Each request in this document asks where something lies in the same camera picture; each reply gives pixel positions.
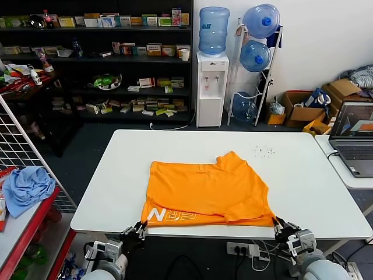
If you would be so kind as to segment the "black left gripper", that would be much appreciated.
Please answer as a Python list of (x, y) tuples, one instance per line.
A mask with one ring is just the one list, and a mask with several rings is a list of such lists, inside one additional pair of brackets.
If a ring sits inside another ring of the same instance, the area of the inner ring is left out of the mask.
[(136, 250), (144, 248), (146, 231), (146, 222), (138, 221), (121, 232), (119, 240), (122, 242), (122, 253), (125, 256), (130, 256)]

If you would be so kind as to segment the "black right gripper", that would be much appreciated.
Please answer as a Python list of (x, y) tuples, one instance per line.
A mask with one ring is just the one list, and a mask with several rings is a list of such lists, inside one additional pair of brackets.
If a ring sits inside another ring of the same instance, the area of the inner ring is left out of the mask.
[(288, 242), (288, 238), (300, 230), (300, 227), (292, 222), (286, 222), (284, 219), (272, 218), (273, 228), (275, 231), (275, 241), (283, 244)]

